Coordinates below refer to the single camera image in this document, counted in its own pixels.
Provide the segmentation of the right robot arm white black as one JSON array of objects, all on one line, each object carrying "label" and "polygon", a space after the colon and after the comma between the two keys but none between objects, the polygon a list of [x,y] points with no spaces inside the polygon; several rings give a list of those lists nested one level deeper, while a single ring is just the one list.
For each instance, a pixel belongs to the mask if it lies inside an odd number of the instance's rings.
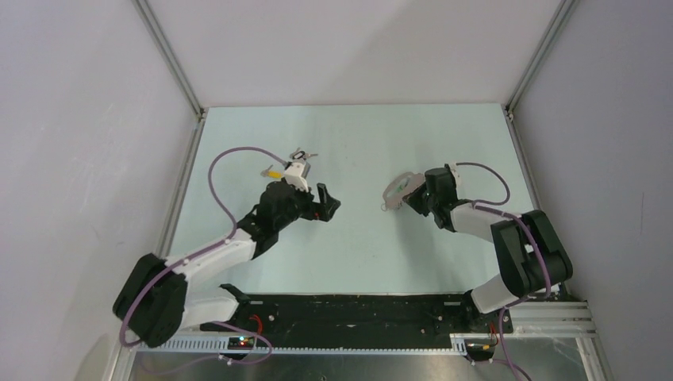
[{"label": "right robot arm white black", "polygon": [[506,212],[500,202],[460,198],[457,186],[457,171],[446,164],[423,174],[405,174],[394,190],[416,213],[433,217],[439,229],[494,246],[498,274],[468,291],[460,311],[463,325],[479,332],[492,322],[492,312],[538,291],[551,294],[553,286],[572,277],[574,268],[544,211]]}]

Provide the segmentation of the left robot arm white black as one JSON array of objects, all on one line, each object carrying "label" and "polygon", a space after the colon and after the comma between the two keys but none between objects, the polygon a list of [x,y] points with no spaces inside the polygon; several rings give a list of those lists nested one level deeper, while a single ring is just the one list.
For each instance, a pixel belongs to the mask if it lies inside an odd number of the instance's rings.
[{"label": "left robot arm white black", "polygon": [[126,333],[132,331],[138,343],[156,348],[182,329],[212,321],[222,321],[231,330],[244,329],[251,320],[244,294],[234,286],[208,288],[206,284],[224,270],[267,252],[291,223],[299,219],[328,222],[340,206],[323,183],[311,194],[284,180],[271,182],[237,222],[231,237],[173,259],[153,253],[142,256],[113,303],[113,314],[122,322],[120,342],[131,346]]}]

